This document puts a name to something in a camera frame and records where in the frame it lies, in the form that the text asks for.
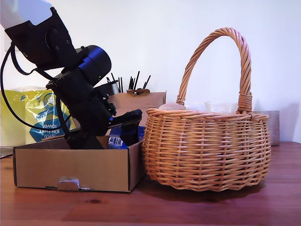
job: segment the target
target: white wall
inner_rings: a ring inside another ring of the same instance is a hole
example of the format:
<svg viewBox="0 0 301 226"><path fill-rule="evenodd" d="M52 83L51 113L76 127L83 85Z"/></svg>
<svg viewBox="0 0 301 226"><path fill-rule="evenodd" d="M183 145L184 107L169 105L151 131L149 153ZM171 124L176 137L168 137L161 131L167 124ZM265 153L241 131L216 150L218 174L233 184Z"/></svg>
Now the white wall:
<svg viewBox="0 0 301 226"><path fill-rule="evenodd" d="M212 31L233 27L246 38L252 55L256 110L280 110L282 141L301 142L301 1L298 0L49 0L70 32L74 46L95 44L112 60L115 77L149 74L151 91L167 90L175 101L184 68ZM4 48L1 46L1 58ZM27 70L33 67L22 60ZM229 37L212 43L197 63L187 102L236 102L240 58ZM21 76L9 62L8 88L44 86L38 75Z"/></svg>

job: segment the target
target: woven basket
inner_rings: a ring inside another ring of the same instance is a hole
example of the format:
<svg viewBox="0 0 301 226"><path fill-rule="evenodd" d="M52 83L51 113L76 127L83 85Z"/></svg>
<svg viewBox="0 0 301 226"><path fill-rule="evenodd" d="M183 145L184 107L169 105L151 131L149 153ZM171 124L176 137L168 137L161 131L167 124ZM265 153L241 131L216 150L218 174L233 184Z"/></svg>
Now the woven basket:
<svg viewBox="0 0 301 226"><path fill-rule="evenodd" d="M238 110L223 114L149 109L143 158L147 174L163 185L194 191L239 190L258 184L267 174L271 151L268 116L251 112L251 57L239 32L221 28L203 40L186 66L177 103L184 105L195 63L220 36L230 36L241 56Z"/></svg>

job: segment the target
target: yellow plastic package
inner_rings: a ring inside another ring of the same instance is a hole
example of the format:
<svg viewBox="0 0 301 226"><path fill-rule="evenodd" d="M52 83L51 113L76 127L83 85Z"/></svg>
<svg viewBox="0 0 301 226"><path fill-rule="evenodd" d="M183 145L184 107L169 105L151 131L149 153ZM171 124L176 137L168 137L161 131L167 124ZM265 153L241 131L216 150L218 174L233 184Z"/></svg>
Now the yellow plastic package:
<svg viewBox="0 0 301 226"><path fill-rule="evenodd" d="M48 129L60 126L55 106L55 95L51 90L5 91L14 112L25 122ZM66 119L69 111L61 103L63 116ZM72 118L66 123L68 129L76 128ZM1 146L16 146L39 142L44 138L63 135L62 129L46 131L23 125L11 114L3 97L1 97Z"/></svg>

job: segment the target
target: cardboard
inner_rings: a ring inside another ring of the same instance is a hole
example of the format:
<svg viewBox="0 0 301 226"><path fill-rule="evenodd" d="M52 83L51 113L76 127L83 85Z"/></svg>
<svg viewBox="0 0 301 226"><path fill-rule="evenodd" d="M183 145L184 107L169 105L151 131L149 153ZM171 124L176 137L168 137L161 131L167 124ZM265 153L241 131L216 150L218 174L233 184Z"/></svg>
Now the cardboard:
<svg viewBox="0 0 301 226"><path fill-rule="evenodd" d="M253 111L253 113L269 116L268 129L271 134L271 146L280 145L279 111Z"/></svg>
<svg viewBox="0 0 301 226"><path fill-rule="evenodd" d="M146 111L150 108L159 108L165 104L166 92L162 93L143 93L141 95L130 93L117 93L110 96L109 103L116 107L117 116L123 115L129 111L140 109L142 111L142 120L140 126L145 126L147 121Z"/></svg>
<svg viewBox="0 0 301 226"><path fill-rule="evenodd" d="M106 148L108 137L99 137ZM64 138L14 149L17 187L130 192L144 175L141 143L128 149L71 150Z"/></svg>

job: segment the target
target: wooden table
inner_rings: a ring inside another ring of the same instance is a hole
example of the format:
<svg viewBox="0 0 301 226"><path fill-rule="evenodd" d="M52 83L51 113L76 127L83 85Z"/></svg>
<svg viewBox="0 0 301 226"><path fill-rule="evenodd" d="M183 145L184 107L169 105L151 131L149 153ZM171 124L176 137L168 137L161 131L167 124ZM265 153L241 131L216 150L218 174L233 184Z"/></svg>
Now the wooden table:
<svg viewBox="0 0 301 226"><path fill-rule="evenodd" d="M265 181L240 191L179 191L144 179L130 194L15 188L1 161L1 226L301 226L301 144L272 147Z"/></svg>

